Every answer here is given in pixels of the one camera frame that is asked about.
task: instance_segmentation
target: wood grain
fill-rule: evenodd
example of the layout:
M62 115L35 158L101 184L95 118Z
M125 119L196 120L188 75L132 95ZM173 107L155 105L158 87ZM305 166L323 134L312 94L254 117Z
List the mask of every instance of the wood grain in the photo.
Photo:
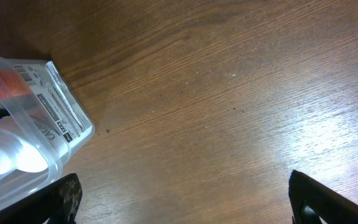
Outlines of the wood grain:
M292 169L358 203L358 1L0 1L0 56L95 123L78 223L290 223Z

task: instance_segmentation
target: printed label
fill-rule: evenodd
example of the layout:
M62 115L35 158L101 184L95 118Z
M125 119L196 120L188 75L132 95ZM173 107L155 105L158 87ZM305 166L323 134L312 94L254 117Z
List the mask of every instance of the printed label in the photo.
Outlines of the printed label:
M72 100L74 97L71 93L64 92L64 96L59 94L44 65L15 65L14 68L48 112L50 119L55 122L66 142L80 138L81 134L91 127L91 121L79 104Z

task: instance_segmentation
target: wooden table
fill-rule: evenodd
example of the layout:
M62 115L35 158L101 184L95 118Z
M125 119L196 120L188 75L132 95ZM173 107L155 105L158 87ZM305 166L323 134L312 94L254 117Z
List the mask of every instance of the wooden table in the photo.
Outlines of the wooden table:
M358 203L358 1L0 1L92 117L78 223L291 223L302 171Z

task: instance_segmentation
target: white bottle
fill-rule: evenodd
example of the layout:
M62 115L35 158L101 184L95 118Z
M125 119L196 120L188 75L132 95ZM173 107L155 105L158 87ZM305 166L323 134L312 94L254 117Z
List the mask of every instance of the white bottle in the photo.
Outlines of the white bottle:
M68 152L67 143L52 128L33 118L36 127L48 139L59 157ZM19 169L24 172L41 172L48 167L36 146L26 140L25 134L11 118L0 119L0 175Z

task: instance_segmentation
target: wooden surface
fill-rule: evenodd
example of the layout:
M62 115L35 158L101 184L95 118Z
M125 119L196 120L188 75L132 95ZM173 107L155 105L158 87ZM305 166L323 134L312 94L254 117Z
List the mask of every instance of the wooden surface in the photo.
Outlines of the wooden surface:
M358 203L358 1L0 1L92 117L78 223L290 223L298 169Z

